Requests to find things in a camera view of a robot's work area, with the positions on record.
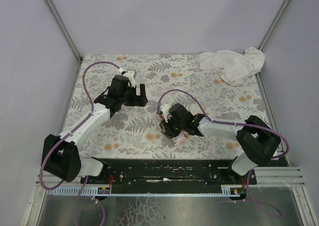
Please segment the red white staple box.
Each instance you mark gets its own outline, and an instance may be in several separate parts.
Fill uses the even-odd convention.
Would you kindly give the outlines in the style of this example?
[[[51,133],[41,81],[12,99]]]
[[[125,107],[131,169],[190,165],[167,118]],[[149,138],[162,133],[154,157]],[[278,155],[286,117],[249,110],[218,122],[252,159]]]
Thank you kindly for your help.
[[[174,145],[180,144],[186,139],[186,137],[187,137],[187,134],[184,131],[182,131],[178,136],[172,138],[173,144]]]

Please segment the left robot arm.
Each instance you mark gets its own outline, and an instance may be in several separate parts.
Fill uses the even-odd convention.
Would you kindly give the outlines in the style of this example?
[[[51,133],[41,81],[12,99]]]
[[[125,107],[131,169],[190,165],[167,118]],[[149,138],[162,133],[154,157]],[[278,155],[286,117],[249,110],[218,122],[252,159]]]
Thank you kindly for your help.
[[[147,102],[146,87],[133,86],[133,79],[116,75],[111,85],[94,101],[93,108],[68,130],[44,140],[41,173],[48,172],[65,182],[80,176],[99,176],[103,163],[92,157],[81,157],[80,148],[103,123],[122,106],[144,107]]]

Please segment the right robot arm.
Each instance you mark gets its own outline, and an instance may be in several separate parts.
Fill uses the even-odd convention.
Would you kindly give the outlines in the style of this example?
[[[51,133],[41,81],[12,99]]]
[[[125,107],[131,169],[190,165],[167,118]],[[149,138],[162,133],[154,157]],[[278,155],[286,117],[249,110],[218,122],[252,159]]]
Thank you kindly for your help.
[[[183,105],[163,104],[157,111],[162,133],[172,139],[182,132],[196,136],[215,136],[237,141],[243,153],[235,157],[230,170],[240,176],[256,166],[267,166],[281,139],[257,116],[245,121],[209,120],[204,114],[193,115]]]

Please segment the floral patterned table mat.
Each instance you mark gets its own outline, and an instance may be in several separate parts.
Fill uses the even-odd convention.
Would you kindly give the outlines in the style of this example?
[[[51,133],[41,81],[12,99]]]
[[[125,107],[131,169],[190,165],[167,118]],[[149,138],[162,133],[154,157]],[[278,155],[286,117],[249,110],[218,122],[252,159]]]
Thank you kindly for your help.
[[[225,83],[219,70],[202,70],[196,54],[86,55],[70,101],[64,129],[86,114],[90,99],[110,84],[118,68],[135,70],[145,84],[145,107],[122,107],[83,144],[80,155],[96,158],[233,159],[242,152],[238,142],[221,137],[188,136],[174,145],[160,132],[157,104],[182,104],[192,114],[245,120],[251,115],[268,121],[257,80],[237,86]]]

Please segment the white crumpled cloth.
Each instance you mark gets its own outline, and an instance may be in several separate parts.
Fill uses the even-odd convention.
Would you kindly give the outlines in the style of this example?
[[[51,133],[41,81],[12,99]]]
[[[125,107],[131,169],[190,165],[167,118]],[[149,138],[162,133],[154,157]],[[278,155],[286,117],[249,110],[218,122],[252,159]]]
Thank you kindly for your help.
[[[245,49],[243,54],[231,50],[218,50],[199,54],[199,67],[202,70],[218,69],[220,78],[237,86],[247,77],[259,73],[265,63],[265,55],[255,47]]]

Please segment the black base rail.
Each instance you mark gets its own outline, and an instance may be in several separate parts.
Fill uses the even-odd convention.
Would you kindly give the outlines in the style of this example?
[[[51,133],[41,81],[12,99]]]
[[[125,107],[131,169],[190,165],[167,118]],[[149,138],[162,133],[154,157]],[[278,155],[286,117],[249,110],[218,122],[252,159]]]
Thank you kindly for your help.
[[[232,160],[207,159],[102,159],[99,176],[89,176],[88,184],[128,184],[146,181],[202,181],[214,185],[242,185],[241,176],[231,170]]]

